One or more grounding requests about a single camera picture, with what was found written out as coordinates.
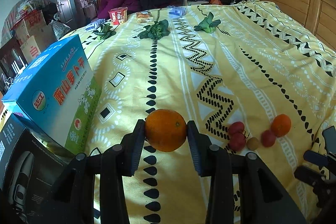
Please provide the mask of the large orange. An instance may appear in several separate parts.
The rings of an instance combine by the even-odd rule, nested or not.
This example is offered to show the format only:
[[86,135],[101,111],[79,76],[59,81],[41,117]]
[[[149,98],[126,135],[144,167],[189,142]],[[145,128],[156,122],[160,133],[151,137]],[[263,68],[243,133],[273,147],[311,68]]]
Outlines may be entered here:
[[154,110],[146,117],[145,137],[156,150],[173,152],[186,141],[187,124],[176,111]]

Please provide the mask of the green vegetable left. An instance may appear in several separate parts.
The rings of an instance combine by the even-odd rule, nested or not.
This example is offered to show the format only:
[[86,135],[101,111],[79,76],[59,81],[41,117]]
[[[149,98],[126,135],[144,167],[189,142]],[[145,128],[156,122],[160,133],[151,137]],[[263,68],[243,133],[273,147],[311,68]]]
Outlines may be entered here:
[[108,39],[116,34],[116,31],[110,24],[104,23],[100,24],[98,30],[94,30],[93,33],[98,37],[99,40]]

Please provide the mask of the blue tissue pack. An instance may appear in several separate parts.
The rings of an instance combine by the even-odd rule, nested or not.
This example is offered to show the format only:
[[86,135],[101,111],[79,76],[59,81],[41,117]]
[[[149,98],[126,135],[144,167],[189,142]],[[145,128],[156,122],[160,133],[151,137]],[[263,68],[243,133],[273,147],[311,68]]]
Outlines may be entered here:
[[187,14],[187,11],[184,7],[175,7],[175,6],[168,7],[168,15],[169,15],[169,18],[171,19],[180,19],[186,14]]

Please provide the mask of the stacked cardboard boxes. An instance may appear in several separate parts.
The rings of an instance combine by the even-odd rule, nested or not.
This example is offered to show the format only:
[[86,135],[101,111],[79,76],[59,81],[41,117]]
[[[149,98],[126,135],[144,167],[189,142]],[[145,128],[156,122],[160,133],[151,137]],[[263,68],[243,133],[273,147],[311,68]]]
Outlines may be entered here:
[[54,31],[50,25],[46,25],[41,10],[29,13],[12,30],[28,64],[56,42]]

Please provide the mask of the yellow patterned bedsheet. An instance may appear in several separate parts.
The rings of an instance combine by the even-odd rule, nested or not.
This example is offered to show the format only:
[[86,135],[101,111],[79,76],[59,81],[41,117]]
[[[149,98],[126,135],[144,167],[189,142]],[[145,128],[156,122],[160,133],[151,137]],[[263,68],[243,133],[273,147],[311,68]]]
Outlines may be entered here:
[[[186,11],[180,19],[169,18],[167,9],[151,11],[154,22],[169,23],[169,36],[160,40],[140,39],[144,24],[135,15],[105,40],[75,31],[101,87],[87,151],[105,151],[158,109],[194,121],[226,151],[230,124],[243,122],[248,135],[259,138],[285,114],[290,132],[256,153],[311,222],[317,197],[294,171],[305,151],[326,152],[322,132],[335,125],[335,50],[271,2]],[[209,12],[221,24],[212,34],[195,31]]]

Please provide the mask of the red tomato upper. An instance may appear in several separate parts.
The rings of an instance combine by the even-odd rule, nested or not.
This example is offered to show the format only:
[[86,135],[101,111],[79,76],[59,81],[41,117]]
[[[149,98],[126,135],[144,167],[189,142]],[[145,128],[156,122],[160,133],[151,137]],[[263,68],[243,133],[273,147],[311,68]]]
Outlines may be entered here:
[[243,122],[234,122],[228,127],[228,134],[233,136],[235,134],[244,134],[245,125]]

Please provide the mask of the green vegetable middle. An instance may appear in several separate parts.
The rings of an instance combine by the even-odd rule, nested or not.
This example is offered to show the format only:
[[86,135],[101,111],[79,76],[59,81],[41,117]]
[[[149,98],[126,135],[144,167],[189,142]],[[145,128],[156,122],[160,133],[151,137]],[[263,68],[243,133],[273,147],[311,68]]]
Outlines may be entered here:
[[169,23],[166,19],[155,22],[153,25],[144,26],[143,32],[138,34],[140,39],[160,40],[169,36]]

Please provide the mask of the red instant noodle cup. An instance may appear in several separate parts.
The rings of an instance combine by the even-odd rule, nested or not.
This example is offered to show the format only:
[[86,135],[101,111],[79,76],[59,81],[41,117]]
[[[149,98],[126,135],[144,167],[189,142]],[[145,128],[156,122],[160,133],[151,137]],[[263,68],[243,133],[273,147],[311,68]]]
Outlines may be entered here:
[[109,16],[113,25],[120,25],[127,21],[127,7],[118,7],[109,10]]

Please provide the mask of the black shaver box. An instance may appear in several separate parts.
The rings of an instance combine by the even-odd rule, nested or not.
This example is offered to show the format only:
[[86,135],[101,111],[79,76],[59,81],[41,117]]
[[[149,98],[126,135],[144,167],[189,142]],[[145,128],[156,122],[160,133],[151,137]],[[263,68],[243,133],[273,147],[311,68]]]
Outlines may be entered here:
[[74,157],[32,121],[11,114],[1,128],[1,210],[30,223]]

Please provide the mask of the brown kiwi fruit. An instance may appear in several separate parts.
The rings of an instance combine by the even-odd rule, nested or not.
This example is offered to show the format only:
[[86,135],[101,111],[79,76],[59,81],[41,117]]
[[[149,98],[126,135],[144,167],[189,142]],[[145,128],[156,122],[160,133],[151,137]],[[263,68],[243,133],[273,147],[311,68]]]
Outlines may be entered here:
[[254,151],[258,149],[260,142],[256,137],[252,137],[247,140],[246,146],[249,150]]

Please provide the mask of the small orange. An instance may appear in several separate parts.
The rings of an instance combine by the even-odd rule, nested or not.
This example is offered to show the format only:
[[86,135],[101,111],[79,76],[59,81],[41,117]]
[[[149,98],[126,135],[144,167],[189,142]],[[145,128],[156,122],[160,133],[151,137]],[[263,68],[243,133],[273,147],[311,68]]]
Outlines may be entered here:
[[285,136],[290,129],[291,119],[285,114],[276,116],[270,126],[271,132],[278,138]]

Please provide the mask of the wooden headboard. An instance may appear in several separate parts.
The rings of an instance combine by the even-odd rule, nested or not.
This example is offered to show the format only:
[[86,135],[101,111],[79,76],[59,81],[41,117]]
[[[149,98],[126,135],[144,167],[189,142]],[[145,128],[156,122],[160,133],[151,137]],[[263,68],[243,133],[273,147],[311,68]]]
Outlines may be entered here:
[[335,50],[336,0],[262,0],[274,2],[320,41]]

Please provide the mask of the blue green carton box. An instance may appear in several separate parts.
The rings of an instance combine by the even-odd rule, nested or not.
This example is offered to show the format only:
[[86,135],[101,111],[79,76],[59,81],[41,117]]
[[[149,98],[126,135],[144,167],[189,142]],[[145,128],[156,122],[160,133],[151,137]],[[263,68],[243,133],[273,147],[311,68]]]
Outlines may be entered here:
[[72,152],[85,150],[101,95],[78,35],[51,44],[15,79],[5,107]]

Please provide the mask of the green vegetable right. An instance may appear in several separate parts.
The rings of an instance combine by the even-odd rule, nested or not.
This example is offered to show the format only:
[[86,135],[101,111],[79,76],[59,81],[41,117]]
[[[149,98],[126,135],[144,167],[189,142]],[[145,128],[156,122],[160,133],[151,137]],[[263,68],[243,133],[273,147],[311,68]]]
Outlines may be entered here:
[[215,32],[219,24],[221,24],[221,20],[214,20],[213,13],[209,12],[209,14],[205,16],[205,18],[198,25],[194,26],[194,30],[197,32],[203,31],[208,34],[212,34],[213,32]]

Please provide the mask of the green vegetable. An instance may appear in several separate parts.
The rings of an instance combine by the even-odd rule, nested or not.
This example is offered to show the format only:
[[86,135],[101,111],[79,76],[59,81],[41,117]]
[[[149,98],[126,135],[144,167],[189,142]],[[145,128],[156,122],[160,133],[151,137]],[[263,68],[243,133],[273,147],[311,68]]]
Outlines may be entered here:
[[198,25],[194,26],[194,30],[197,32],[203,31],[208,34],[212,34],[213,32],[215,32],[219,24],[221,24],[221,20],[214,20],[213,13],[209,12],[209,14],[205,16],[205,18]]
[[155,22],[153,25],[144,26],[143,32],[138,34],[140,39],[160,40],[169,36],[169,23],[166,19]]
[[116,31],[110,24],[104,23],[100,24],[98,30],[94,30],[93,33],[98,37],[99,40],[108,39],[116,34]]

